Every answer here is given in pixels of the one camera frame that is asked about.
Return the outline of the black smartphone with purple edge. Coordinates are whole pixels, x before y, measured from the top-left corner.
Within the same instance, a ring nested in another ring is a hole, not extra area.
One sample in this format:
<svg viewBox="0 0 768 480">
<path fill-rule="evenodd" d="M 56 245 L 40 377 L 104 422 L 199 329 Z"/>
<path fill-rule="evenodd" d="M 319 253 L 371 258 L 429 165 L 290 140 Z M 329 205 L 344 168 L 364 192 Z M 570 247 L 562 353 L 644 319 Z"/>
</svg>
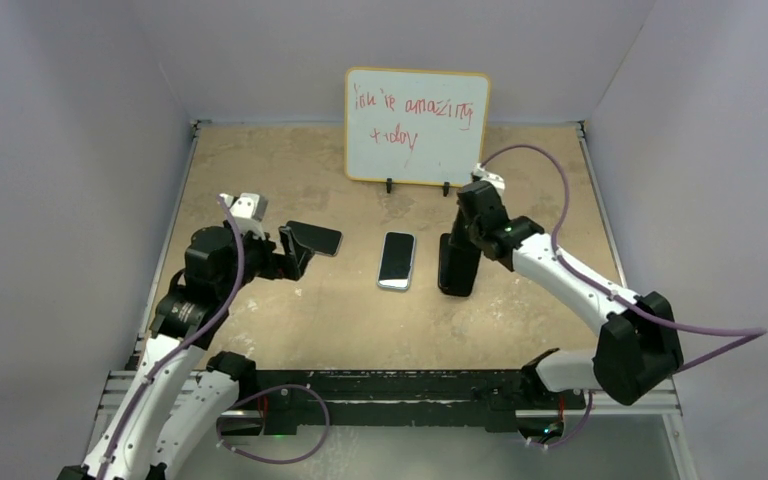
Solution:
<svg viewBox="0 0 768 480">
<path fill-rule="evenodd" d="M 453 245 L 451 234 L 443 233 L 439 241 L 438 289 L 447 296 L 469 297 L 481 257 L 482 252 L 474 245 Z"/>
</svg>

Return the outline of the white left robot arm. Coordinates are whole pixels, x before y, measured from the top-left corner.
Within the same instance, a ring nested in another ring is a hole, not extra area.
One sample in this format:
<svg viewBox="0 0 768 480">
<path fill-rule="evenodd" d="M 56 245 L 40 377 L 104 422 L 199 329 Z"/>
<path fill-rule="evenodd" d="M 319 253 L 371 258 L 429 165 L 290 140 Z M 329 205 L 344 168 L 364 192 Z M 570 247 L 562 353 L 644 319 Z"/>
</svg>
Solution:
<svg viewBox="0 0 768 480">
<path fill-rule="evenodd" d="M 279 232 L 282 253 L 269 237 L 242 234 L 232 223 L 192 235 L 185 266 L 156 306 L 138 370 L 113 420 L 85 459 L 64 467 L 60 478 L 174 479 L 223 411 L 255 402 L 256 364 L 232 352 L 212 357 L 192 393 L 179 396 L 242 286 L 255 278 L 302 277 L 313 250 L 289 227 Z"/>
</svg>

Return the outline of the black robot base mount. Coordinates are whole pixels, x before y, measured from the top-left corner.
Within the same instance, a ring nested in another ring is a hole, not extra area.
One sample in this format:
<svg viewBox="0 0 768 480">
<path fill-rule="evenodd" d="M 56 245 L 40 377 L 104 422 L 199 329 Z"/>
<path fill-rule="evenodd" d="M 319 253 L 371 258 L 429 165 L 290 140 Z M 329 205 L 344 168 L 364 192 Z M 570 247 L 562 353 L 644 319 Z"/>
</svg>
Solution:
<svg viewBox="0 0 768 480">
<path fill-rule="evenodd" d="M 265 416 L 268 435 L 301 426 L 473 427 L 538 434 L 586 406 L 549 393 L 524 369 L 257 370 L 243 378 L 239 409 Z"/>
</svg>

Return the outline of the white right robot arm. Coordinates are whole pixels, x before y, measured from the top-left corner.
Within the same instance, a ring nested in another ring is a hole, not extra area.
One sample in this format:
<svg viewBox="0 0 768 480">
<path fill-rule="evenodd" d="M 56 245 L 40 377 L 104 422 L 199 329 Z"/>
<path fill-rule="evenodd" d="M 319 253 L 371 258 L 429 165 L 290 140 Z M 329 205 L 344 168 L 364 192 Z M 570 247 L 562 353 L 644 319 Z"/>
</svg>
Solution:
<svg viewBox="0 0 768 480">
<path fill-rule="evenodd" d="M 632 405 L 676 373 L 683 353 L 670 303 L 599 276 L 560 248 L 531 219 L 509 218 L 497 189 L 475 180 L 457 193 L 458 213 L 441 255 L 438 286 L 467 296 L 482 257 L 542 287 L 596 334 L 593 351 L 550 349 L 522 368 L 521 392 L 544 407 L 567 390 L 600 390 Z"/>
</svg>

